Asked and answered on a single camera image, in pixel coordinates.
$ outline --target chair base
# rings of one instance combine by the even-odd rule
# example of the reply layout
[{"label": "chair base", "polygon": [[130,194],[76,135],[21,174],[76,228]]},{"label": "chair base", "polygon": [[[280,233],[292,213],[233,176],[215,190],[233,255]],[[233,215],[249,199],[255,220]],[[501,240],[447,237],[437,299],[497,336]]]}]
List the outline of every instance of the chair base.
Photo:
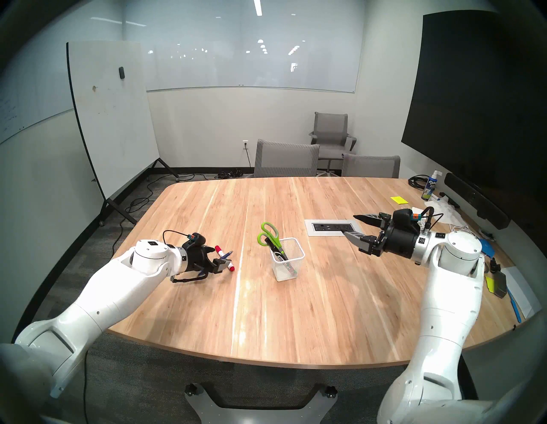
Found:
[{"label": "chair base", "polygon": [[323,175],[327,175],[329,177],[337,177],[338,175],[336,175],[334,173],[334,171],[331,171],[330,170],[330,163],[333,161],[333,160],[338,160],[338,159],[328,159],[328,162],[327,162],[327,170],[326,171],[317,171],[317,175],[315,175],[316,177],[321,177]]}]

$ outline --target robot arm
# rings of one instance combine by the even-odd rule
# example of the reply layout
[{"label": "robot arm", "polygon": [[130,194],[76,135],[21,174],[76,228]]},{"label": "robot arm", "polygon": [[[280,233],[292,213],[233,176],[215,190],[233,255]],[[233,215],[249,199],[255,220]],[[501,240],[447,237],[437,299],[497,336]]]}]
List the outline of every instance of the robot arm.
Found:
[{"label": "robot arm", "polygon": [[[207,254],[214,248],[204,246],[205,238],[193,233],[182,247],[166,245],[157,240],[140,240],[120,257],[112,259],[96,272],[80,296],[58,317],[34,322],[17,337],[13,349],[6,353],[18,368],[17,377],[36,379],[47,385],[49,394],[57,398],[82,365],[89,346],[106,329],[132,314],[152,291],[166,278],[172,282],[203,280],[209,272],[218,274],[227,266],[224,260],[210,261]],[[199,271],[196,278],[176,280],[187,271]],[[18,359],[24,364],[13,364]],[[30,387],[30,382],[22,382]]]},{"label": "robot arm", "polygon": [[359,250],[380,256],[384,251],[411,259],[429,268],[420,314],[420,336],[406,370],[387,391],[378,423],[406,422],[418,406],[462,398],[457,367],[463,344],[474,325],[482,298],[484,256],[481,244],[469,233],[430,231],[430,217],[423,229],[420,214],[404,209],[393,217],[355,218],[380,227],[378,237],[344,233]]}]

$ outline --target sticky note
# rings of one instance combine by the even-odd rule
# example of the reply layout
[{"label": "sticky note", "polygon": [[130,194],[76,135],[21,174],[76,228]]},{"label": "sticky note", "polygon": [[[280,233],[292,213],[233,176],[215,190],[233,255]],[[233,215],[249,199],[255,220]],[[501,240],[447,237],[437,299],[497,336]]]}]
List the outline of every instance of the sticky note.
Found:
[{"label": "sticky note", "polygon": [[488,286],[488,291],[494,293],[494,279],[486,277],[486,285]]},{"label": "sticky note", "polygon": [[397,205],[404,205],[405,203],[408,203],[401,196],[395,196],[394,198],[391,198],[391,200],[394,200],[395,202],[397,202]]}]

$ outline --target whiteboard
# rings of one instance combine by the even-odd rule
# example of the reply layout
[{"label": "whiteboard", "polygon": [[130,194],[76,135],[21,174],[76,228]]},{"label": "whiteboard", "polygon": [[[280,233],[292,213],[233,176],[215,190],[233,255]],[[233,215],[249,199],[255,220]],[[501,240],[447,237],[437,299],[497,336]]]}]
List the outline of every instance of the whiteboard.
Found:
[{"label": "whiteboard", "polygon": [[121,40],[121,17],[116,0],[93,0],[63,14],[23,46],[0,76],[0,143],[72,109],[67,41]]},{"label": "whiteboard", "polygon": [[67,56],[74,110],[106,199],[160,157],[141,46],[127,41],[69,42]]},{"label": "whiteboard", "polygon": [[147,90],[355,92],[363,0],[262,0],[261,9],[257,16],[252,0],[127,1],[125,19],[139,25],[126,25],[125,39],[142,44]]}]

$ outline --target television screen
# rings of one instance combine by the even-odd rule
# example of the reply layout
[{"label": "television screen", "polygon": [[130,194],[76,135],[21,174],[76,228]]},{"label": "television screen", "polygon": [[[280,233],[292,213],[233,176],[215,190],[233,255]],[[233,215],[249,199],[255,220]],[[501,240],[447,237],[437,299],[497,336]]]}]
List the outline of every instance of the television screen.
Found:
[{"label": "television screen", "polygon": [[547,255],[545,75],[497,13],[425,15],[402,142],[483,193]]}]

